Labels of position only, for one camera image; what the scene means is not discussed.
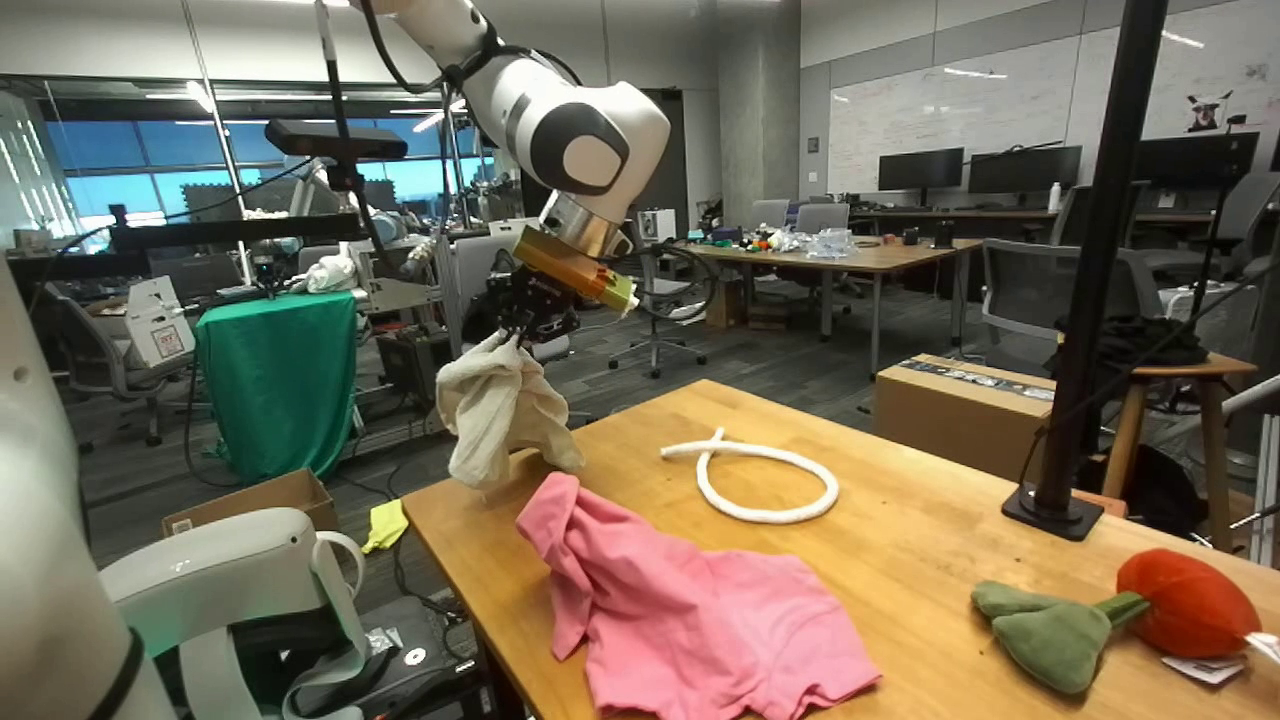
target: wooden stool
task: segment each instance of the wooden stool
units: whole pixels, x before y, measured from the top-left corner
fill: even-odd
[[[1227,516],[1227,427],[1225,427],[1225,378],[1249,378],[1253,364],[1236,358],[1207,353],[1204,364],[1141,364],[1128,374],[1128,392],[1120,404],[1120,423],[1106,457],[1104,495],[1124,495],[1132,457],[1144,439],[1144,412],[1153,380],[1186,380],[1201,396],[1201,434],[1204,434],[1204,495],[1207,495],[1207,539],[1232,550]]]

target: orange fabric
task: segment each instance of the orange fabric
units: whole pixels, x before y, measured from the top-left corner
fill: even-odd
[[[1180,552],[1141,552],[1117,572],[1120,591],[1134,591],[1153,611],[1134,637],[1165,658],[1236,658],[1249,631],[1261,631],[1253,599],[1213,566]]]

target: red cloth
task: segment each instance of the red cloth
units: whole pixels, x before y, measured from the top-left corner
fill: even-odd
[[[880,679],[795,556],[699,552],[564,474],[515,526],[552,570],[552,652],[588,645],[600,712],[792,720]]]
[[[1220,662],[1261,631],[1253,599],[1225,572],[1166,550],[1124,561],[1117,590],[1153,604],[1134,637],[1165,658]]]

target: green cloth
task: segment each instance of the green cloth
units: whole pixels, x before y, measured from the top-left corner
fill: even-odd
[[[1005,658],[1035,684],[1083,700],[1106,640],[1147,611],[1147,599],[1120,591],[1104,604],[1032,595],[1009,583],[975,583],[973,608],[992,619]]]
[[[271,295],[201,317],[195,358],[243,486],[308,469],[325,476],[346,445],[354,402],[354,302]]]

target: pink shirt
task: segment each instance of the pink shirt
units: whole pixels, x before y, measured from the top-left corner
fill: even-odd
[[[564,474],[515,526],[552,570],[552,652],[588,645],[600,712],[792,720],[880,679],[795,556],[699,552]]]

